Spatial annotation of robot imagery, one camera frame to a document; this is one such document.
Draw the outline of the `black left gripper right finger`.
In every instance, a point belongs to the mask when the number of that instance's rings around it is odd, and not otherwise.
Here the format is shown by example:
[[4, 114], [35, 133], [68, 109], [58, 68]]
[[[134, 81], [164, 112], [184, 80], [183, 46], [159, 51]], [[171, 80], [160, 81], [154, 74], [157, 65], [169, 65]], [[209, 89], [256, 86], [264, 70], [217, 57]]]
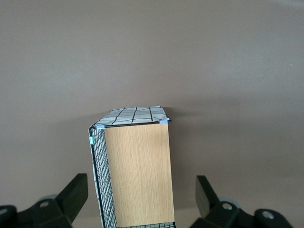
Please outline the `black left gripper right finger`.
[[200, 212], [193, 228], [290, 228], [289, 221], [279, 212], [258, 209], [246, 213], [234, 203], [221, 201], [204, 175], [196, 177], [196, 203]]

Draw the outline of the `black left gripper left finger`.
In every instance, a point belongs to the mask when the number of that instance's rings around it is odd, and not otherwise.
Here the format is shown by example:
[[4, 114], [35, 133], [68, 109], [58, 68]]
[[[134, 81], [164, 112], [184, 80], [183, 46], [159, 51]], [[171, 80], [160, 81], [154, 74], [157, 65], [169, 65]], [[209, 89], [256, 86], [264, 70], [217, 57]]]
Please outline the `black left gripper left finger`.
[[88, 198], [86, 173], [77, 174], [53, 199], [42, 199], [17, 212], [13, 205], [0, 207], [2, 228], [71, 228]]

